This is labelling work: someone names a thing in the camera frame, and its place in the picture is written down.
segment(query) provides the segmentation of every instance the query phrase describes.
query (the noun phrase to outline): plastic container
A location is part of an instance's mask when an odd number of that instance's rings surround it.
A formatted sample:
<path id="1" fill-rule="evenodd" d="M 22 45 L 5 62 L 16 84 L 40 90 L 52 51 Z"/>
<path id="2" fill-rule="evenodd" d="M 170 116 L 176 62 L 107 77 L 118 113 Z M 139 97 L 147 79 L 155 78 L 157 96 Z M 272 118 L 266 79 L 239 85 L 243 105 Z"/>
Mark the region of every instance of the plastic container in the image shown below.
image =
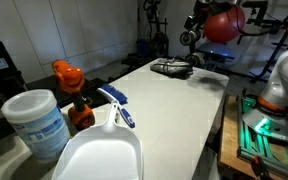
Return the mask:
<path id="1" fill-rule="evenodd" d="M 2 112 L 39 162 L 60 157 L 70 134 L 51 91 L 18 94 L 4 103 Z"/>

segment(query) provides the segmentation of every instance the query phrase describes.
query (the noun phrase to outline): red sphere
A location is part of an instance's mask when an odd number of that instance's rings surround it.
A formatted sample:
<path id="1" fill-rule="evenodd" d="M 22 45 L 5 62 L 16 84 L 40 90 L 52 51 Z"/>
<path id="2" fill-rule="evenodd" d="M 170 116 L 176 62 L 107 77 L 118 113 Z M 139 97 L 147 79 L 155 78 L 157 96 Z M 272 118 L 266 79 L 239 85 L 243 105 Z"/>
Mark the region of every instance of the red sphere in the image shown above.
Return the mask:
<path id="1" fill-rule="evenodd" d="M 243 29 L 245 15 L 237 5 L 224 13 L 208 16 L 204 23 L 204 35 L 212 42 L 226 43 L 239 35 L 238 29 Z"/>

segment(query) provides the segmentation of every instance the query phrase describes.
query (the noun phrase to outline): metal frame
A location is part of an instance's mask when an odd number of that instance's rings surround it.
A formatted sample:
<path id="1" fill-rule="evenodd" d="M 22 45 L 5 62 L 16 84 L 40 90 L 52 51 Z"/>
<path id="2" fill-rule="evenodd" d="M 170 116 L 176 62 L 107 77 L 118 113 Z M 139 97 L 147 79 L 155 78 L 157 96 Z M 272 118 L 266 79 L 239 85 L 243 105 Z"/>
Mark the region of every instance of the metal frame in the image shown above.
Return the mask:
<path id="1" fill-rule="evenodd" d="M 288 179 L 288 165 L 283 164 L 274 157 L 271 152 L 268 137 L 255 133 L 242 120 L 242 98 L 238 97 L 238 119 L 239 119 L 239 149 L 238 158 L 251 162 L 255 155 L 261 156 L 269 171 L 274 174 Z M 255 136 L 257 148 L 252 147 L 250 135 Z"/>

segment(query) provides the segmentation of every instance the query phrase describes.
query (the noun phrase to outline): plastic dustpan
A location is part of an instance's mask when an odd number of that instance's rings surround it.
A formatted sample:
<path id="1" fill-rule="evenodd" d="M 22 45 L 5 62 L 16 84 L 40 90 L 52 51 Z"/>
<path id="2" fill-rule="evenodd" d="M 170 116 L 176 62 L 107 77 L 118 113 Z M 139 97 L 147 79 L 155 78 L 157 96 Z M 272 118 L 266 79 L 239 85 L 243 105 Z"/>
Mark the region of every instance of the plastic dustpan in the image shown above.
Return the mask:
<path id="1" fill-rule="evenodd" d="M 115 123 L 118 102 L 104 124 L 87 128 L 66 145 L 52 179 L 142 180 L 143 155 L 135 133 Z"/>

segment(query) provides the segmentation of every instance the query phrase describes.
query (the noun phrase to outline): white tabletop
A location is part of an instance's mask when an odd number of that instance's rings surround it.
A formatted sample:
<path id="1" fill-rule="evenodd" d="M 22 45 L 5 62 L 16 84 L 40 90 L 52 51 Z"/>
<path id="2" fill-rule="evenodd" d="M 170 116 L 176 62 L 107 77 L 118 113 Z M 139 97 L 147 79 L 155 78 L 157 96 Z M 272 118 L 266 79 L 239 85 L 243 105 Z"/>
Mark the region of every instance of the white tabletop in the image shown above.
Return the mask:
<path id="1" fill-rule="evenodd" d="M 149 65 L 111 83 L 128 97 L 124 107 L 142 142 L 144 179 L 192 178 L 227 83 L 228 77 L 202 69 L 187 80 L 171 79 Z M 62 108 L 64 115 L 69 107 Z M 101 124 L 109 105 L 93 111 Z M 122 119 L 120 124 L 127 126 Z M 35 162 L 16 135 L 0 141 L 0 179 L 50 179 L 54 165 Z"/>

